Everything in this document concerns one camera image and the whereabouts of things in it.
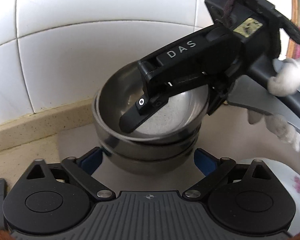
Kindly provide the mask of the white gloved hand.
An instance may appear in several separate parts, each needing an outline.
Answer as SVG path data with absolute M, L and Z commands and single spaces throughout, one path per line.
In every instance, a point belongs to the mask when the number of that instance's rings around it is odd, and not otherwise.
M 248 76 L 277 97 L 300 118 L 300 57 L 283 61 L 260 58 L 248 70 Z M 264 117 L 266 128 L 281 141 L 300 151 L 300 133 L 279 114 Z

